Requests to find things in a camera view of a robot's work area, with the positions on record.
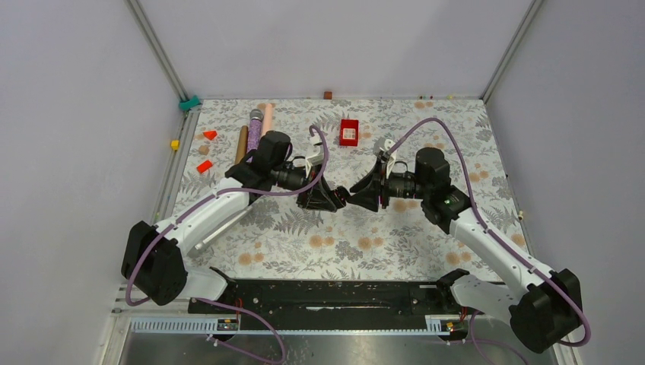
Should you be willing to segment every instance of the floral pattern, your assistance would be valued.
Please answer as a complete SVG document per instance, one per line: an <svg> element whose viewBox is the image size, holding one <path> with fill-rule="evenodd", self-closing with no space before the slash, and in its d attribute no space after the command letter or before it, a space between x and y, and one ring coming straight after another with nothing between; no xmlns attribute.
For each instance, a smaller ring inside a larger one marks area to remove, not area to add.
<svg viewBox="0 0 645 365"><path fill-rule="evenodd" d="M307 126L323 130L331 154L325 176L333 186L351 187L374 163L378 138L397 140L417 121L435 116L455 135L469 170L480 209L518 246L526 249L497 145L480 100L205 100L184 170L174 211L212 189L232 165L239 130L251 109L275 105L274 128L287 133L294 154L309 147ZM358 119L357 148L338 145L341 119ZM216 130L209 141L203 132ZM465 191L455 148L439 125L419 128L399 149L414 167L419 148L443 150L453 183ZM196 167L213 167L199 174ZM237 225L220 236L193 265L213 266L237 278L315 278L329 280L434 280L464 268L482 280L499 277L467 246L424 217L419 201L393 199L373 213L358 206L331 214L305 211L295 198L263 197Z"/></svg>

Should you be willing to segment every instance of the teal object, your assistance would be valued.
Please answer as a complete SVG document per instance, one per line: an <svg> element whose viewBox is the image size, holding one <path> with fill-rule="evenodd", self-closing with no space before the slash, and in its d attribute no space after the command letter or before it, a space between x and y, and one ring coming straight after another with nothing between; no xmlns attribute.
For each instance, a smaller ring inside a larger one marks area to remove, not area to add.
<svg viewBox="0 0 645 365"><path fill-rule="evenodd" d="M201 103L202 102L199 101L199 98L197 97L197 95L194 95L191 100L181 102L180 103L180 109L183 112L185 112L187 110L190 110L190 108L192 108L194 106L198 106Z"/></svg>

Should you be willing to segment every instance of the red triangle block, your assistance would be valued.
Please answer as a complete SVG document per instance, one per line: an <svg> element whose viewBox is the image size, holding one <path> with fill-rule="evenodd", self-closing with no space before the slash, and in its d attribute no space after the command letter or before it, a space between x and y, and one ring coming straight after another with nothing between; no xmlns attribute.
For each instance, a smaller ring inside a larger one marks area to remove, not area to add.
<svg viewBox="0 0 645 365"><path fill-rule="evenodd" d="M218 136L218 133L216 131L204 132L204 137L208 138L209 141L212 141L217 136Z"/></svg>
<svg viewBox="0 0 645 365"><path fill-rule="evenodd" d="M213 167L213 163L209 160L206 160L201 165L197 166L197 171L199 171L199 173L205 173L211 167Z"/></svg>

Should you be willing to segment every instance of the table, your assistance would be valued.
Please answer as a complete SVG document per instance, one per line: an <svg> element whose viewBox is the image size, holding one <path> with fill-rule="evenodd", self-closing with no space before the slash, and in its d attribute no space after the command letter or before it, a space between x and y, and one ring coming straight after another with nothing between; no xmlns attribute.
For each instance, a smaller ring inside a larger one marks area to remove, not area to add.
<svg viewBox="0 0 645 365"><path fill-rule="evenodd" d="M224 177L234 162L240 127L248 124L251 109L267 103L275 105L275 129L290 135L294 155L307 152L310 124L325 132L330 152L325 177L330 185L346 188L372 168L372 148L378 138L396 141L419 120L442 119L465 155L479 208L526 249L490 120L480 100L204 100L174 213ZM360 121L357 148L338 145L341 119ZM209 130L218 132L212 141L202 134ZM415 152L423 146L443 150L453 184L466 191L455 149L439 125L419 128L399 149L399 159L414 169ZM196 167L207 159L214 166L199 174ZM244 219L192 264L216 267L234 278L432 281L464 268L482 280L500 280L468 247L430 224L419 201L393 199L387 210L378 213L348 205L332 214L305 211L295 200L259 199Z"/></svg>

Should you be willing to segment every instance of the wall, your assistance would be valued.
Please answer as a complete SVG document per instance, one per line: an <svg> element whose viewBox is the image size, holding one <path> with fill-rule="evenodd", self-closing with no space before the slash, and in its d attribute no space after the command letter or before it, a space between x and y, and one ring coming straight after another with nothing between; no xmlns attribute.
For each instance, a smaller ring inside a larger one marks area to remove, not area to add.
<svg viewBox="0 0 645 365"><path fill-rule="evenodd" d="M642 363L645 3L547 2L489 111L536 255L575 272L585 365Z"/></svg>
<svg viewBox="0 0 645 365"><path fill-rule="evenodd" d="M123 2L0 5L0 363L88 364L177 99Z"/></svg>
<svg viewBox="0 0 645 365"><path fill-rule="evenodd" d="M478 97L530 0L141 0L200 97Z"/></svg>

